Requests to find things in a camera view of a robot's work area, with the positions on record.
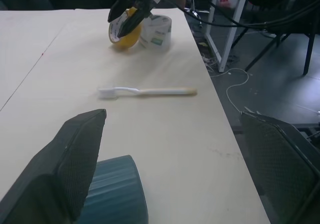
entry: desk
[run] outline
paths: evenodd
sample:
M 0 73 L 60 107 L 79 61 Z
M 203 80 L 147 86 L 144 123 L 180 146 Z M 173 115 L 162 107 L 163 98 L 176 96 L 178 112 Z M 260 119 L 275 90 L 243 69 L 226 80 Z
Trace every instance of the desk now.
M 105 108 L 98 160 L 130 154 L 151 224 L 269 224 L 184 14 L 166 53 L 116 52 L 108 10 L 76 10 L 0 112 L 0 198 L 67 119 Z M 187 86 L 194 97 L 99 100 L 96 88 Z
M 0 110 L 56 37 L 71 12 L 1 11 Z

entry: white tape roll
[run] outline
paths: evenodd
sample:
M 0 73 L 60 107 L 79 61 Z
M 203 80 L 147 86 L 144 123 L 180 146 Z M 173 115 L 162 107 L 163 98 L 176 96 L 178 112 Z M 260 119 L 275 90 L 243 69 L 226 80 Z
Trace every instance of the white tape roll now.
M 143 21 L 139 37 L 146 48 L 167 50 L 171 42 L 171 18 L 162 15 L 150 15 Z

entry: black cable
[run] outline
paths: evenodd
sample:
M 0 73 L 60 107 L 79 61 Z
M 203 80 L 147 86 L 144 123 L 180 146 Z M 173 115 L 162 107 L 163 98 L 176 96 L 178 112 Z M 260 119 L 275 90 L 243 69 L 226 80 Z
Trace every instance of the black cable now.
M 253 28 L 253 29 L 265 29 L 265 28 L 268 28 L 268 27 L 275 27 L 275 26 L 283 26 L 283 25 L 286 25 L 288 23 L 291 23 L 297 19 L 299 19 L 300 17 L 308 14 L 309 12 L 311 12 L 312 10 L 314 10 L 315 8 L 317 8 L 318 6 L 320 6 L 320 0 L 316 0 L 315 2 L 307 5 L 306 7 L 302 8 L 301 10 L 298 10 L 297 12 L 295 13 L 292 13 L 284 18 L 280 18 L 280 19 L 276 19 L 276 20 L 273 20 L 273 21 L 267 21 L 267 22 L 264 22 L 264 23 L 251 23 L 251 24 L 242 24 L 242 23 L 239 23 L 239 22 L 236 22 L 235 20 L 233 20 L 232 18 L 230 18 L 221 8 L 219 8 L 217 5 L 213 4 L 212 2 L 210 2 L 210 4 L 216 8 L 218 11 L 220 11 L 224 17 L 226 17 L 229 21 L 231 21 L 232 23 L 234 23 L 235 25 L 232 25 L 232 24 L 229 24 L 229 25 L 226 25 L 226 24 L 217 24 L 217 23 L 211 23 L 211 22 L 208 22 L 208 21 L 205 21 L 205 20 L 202 20 L 194 15 L 192 15 L 191 13 L 185 11 L 184 8 L 181 8 L 177 3 L 175 3 L 174 1 L 172 0 L 164 0 L 166 2 L 169 2 L 173 5 L 175 5 L 178 9 L 180 9 L 183 13 L 187 14 L 188 16 L 200 21 L 200 22 L 203 22 L 205 24 L 209 24 L 209 25 L 212 25 L 212 26 L 218 26 L 218 27 L 247 27 L 247 28 Z

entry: tape roll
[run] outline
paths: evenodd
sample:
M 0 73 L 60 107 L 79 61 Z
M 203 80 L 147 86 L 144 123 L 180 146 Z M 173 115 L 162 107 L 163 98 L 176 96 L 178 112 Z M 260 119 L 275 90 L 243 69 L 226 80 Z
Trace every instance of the tape roll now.
M 138 41 L 142 26 L 139 24 L 131 33 L 128 35 L 118 38 L 118 33 L 122 23 L 131 15 L 134 14 L 136 8 L 132 7 L 126 10 L 119 18 L 113 20 L 109 25 L 109 39 L 119 49 L 127 49 Z
M 143 21 L 139 41 L 146 48 L 166 50 L 171 42 L 171 18 L 150 15 Z

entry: toothbrush handle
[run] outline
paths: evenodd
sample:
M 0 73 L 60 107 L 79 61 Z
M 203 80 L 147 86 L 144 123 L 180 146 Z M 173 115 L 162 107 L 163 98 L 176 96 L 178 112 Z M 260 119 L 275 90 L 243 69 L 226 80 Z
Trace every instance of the toothbrush handle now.
M 140 95 L 196 95 L 195 88 L 140 89 Z

